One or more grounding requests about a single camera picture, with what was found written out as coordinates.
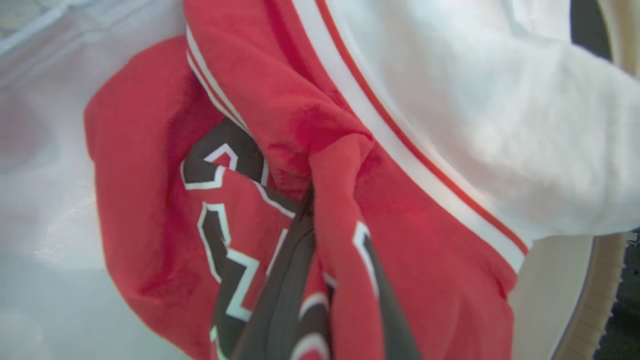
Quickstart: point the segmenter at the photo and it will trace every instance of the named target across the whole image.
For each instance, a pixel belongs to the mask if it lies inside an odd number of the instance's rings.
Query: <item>red fabric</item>
[[[515,274],[375,142],[324,73],[291,4],[186,0],[185,11],[275,189],[299,201],[313,180],[319,259],[339,284],[333,356],[384,358],[380,307],[353,246],[363,222],[425,359],[510,359],[506,294]],[[217,356],[209,320],[218,284],[179,164],[222,115],[186,49],[178,38],[132,59],[93,98],[86,127],[111,276],[151,329],[209,359]]]

